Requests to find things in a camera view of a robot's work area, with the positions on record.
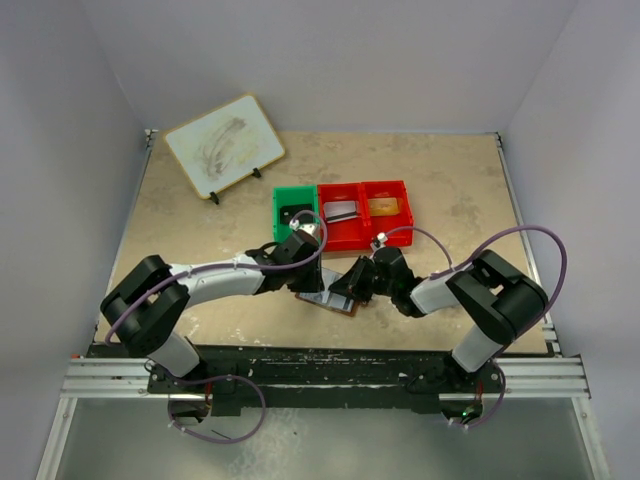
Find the red tray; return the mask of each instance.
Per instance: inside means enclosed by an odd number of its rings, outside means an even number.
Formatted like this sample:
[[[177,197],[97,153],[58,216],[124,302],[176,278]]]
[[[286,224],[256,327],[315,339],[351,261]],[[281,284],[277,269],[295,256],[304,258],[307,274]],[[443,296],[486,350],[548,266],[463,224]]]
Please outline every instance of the red tray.
[[[369,198],[395,197],[398,199],[400,213],[385,217],[371,217]],[[330,223],[329,240],[325,251],[369,250],[373,237],[395,227],[413,226],[413,215],[409,207],[407,189],[402,181],[339,183],[318,185],[318,207],[325,218],[324,204],[341,200],[358,202],[358,218]],[[406,247],[413,242],[413,231],[398,232],[391,237],[387,245]]]

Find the gray wall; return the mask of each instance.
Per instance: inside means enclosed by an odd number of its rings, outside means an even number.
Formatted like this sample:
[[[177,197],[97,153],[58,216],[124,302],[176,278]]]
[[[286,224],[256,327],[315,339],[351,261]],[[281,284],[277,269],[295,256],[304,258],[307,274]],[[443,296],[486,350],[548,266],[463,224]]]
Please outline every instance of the gray wall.
[[[33,478],[91,339],[144,133],[81,4],[0,3],[0,465]]]
[[[554,228],[570,255],[553,316],[566,354],[582,353],[616,478],[640,470],[640,3],[583,1],[506,135],[527,222]],[[533,246],[544,283],[558,255]]]
[[[252,91],[279,128],[506,127],[576,0],[84,0],[146,125]]]

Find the table top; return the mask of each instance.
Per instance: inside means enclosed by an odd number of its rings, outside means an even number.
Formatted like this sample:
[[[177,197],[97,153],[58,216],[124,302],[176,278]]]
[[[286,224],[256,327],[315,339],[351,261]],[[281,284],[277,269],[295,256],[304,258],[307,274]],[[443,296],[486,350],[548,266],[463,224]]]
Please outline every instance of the table top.
[[[403,180],[415,225],[430,231],[460,262],[492,234],[516,225],[492,135],[280,132],[287,154],[220,195],[202,200],[156,141],[112,278],[118,283],[145,256],[167,263],[230,259],[272,240],[272,190],[277,186]],[[528,271],[519,235],[492,247]],[[446,268],[442,253],[414,234],[403,249],[418,276]],[[323,254],[323,266],[345,273],[357,253]],[[423,318],[398,313],[387,297],[374,297],[354,317],[298,300],[286,288],[250,297],[227,297],[190,308],[176,326],[195,344],[285,347],[450,350],[473,325],[461,307]],[[108,323],[101,318],[96,341]],[[508,350],[545,353],[538,324]]]

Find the black object in green bin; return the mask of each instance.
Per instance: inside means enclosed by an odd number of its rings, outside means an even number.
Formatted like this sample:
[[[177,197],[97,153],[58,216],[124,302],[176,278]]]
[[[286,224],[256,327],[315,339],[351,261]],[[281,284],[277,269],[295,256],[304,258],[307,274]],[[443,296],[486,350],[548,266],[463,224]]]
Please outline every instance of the black object in green bin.
[[[298,205],[285,205],[284,207],[280,207],[280,225],[289,225],[289,222],[295,214],[302,210],[313,211],[313,205],[310,203],[302,203]],[[313,217],[308,213],[301,215],[298,220],[300,223],[313,223]]]

